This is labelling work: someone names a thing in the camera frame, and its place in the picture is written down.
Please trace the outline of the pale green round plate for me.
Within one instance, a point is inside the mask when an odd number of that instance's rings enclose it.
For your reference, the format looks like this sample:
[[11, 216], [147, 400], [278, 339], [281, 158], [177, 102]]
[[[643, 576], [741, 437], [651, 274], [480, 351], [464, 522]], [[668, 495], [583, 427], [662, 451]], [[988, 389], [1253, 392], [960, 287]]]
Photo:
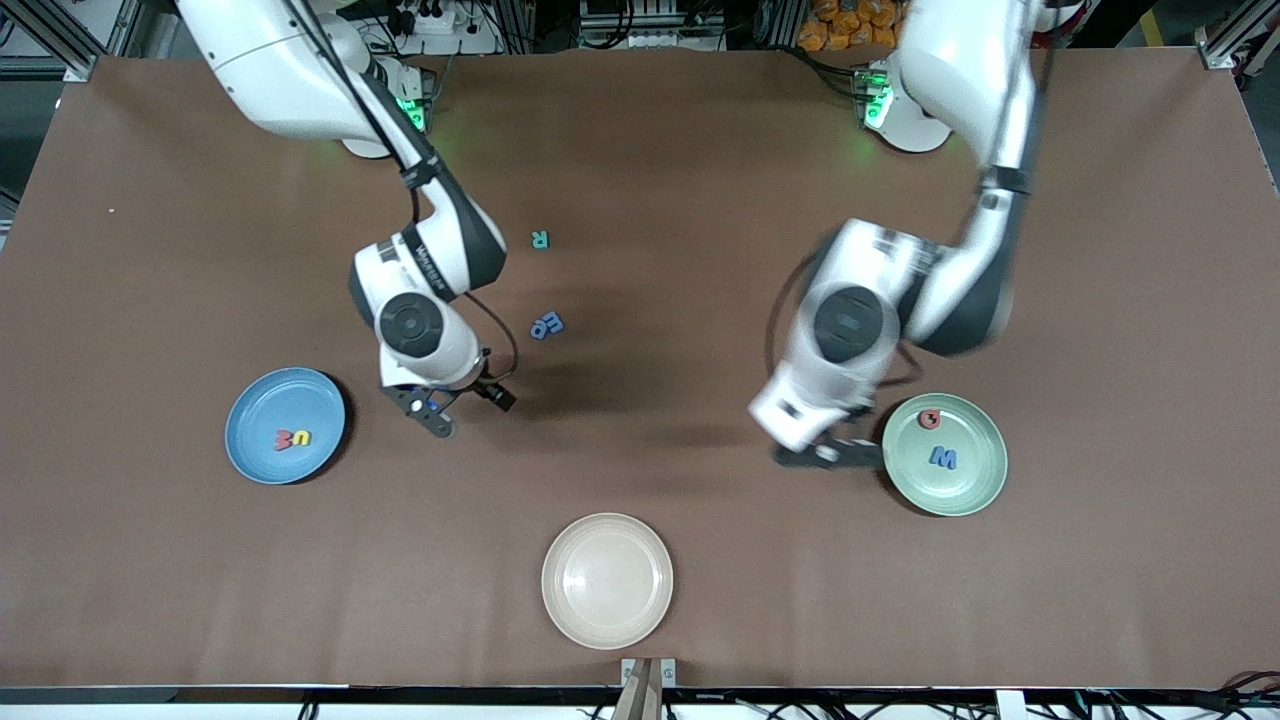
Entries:
[[[940, 428], [920, 428], [928, 407], [942, 413]], [[957, 451], [954, 471], [929, 464], [934, 446]], [[1009, 452], [995, 420], [972, 401], [925, 393], [902, 401], [884, 423], [884, 470], [896, 491], [924, 512], [961, 518], [988, 507], [1004, 489]]]

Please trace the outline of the pile of orange objects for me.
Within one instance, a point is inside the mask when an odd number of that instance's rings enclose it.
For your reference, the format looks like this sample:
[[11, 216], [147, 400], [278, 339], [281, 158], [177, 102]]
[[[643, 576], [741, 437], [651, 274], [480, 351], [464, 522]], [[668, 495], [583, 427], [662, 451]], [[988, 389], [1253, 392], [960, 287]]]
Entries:
[[904, 0], [810, 0], [796, 45], [809, 53], [893, 47], [906, 9]]

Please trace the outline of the beige round plate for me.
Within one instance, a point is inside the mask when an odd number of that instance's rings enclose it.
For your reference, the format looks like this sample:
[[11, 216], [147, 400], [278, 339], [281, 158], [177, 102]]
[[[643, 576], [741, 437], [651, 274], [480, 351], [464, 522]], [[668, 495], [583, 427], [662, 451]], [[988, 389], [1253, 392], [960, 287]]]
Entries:
[[675, 564], [646, 523], [596, 512], [570, 523], [541, 566], [541, 597], [556, 628], [575, 644], [616, 651], [645, 641], [675, 597]]

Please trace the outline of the white power strip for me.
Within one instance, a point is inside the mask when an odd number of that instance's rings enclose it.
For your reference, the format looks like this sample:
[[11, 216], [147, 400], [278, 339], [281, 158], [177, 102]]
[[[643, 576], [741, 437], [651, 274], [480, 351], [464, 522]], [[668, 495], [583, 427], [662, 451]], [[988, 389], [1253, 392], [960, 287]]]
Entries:
[[387, 0], [385, 27], [404, 55], [495, 55], [506, 50], [483, 0]]

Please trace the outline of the brown table mat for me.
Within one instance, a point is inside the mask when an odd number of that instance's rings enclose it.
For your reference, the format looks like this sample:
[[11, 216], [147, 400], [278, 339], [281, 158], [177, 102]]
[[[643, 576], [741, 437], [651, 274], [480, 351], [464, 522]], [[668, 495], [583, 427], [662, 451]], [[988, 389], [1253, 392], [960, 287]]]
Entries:
[[[261, 131], [201, 61], [65, 88], [0, 252], [0, 685], [614, 682], [539, 582], [594, 512], [669, 547], [630, 653], [687, 684], [1280, 670], [1280, 199], [1192, 50], [1057, 55], [1007, 331], [881, 393], [998, 423], [969, 518], [781, 468], [748, 414], [785, 277], [851, 217], [951, 240], [961, 142], [891, 152], [791, 58], [684, 50], [463, 58], [431, 141], [506, 234], [481, 297], [521, 346], [515, 407], [463, 398], [449, 439], [380, 393], [347, 291], [410, 219], [393, 164]], [[348, 430], [264, 486], [225, 424], [291, 366]]]

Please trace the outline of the white equipment rack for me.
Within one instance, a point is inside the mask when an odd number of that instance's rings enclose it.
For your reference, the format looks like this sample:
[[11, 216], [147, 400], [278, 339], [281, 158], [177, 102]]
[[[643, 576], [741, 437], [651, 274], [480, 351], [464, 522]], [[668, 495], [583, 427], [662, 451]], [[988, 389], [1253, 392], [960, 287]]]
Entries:
[[728, 32], [723, 0], [579, 0], [580, 47], [716, 51]]

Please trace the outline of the aluminium frame profile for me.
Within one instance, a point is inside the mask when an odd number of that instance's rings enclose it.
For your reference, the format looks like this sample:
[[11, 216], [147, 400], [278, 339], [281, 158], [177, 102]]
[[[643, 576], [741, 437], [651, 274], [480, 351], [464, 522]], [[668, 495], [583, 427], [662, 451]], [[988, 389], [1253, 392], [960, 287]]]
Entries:
[[1280, 14], [1280, 0], [1242, 0], [1224, 20], [1197, 27], [1192, 38], [1206, 69], [1231, 69], [1234, 53]]
[[140, 0], [0, 0], [0, 79], [86, 82], [125, 54]]

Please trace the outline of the blue round plate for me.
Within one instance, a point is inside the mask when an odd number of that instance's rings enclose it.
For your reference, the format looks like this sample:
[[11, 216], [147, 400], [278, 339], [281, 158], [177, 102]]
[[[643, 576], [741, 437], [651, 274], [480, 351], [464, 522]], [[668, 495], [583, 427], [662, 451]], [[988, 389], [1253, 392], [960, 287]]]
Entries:
[[[308, 430], [308, 446], [274, 451], [279, 429]], [[288, 486], [319, 474], [348, 430], [346, 398], [328, 375], [303, 366], [269, 372], [233, 402], [224, 430], [232, 466], [264, 486]]]

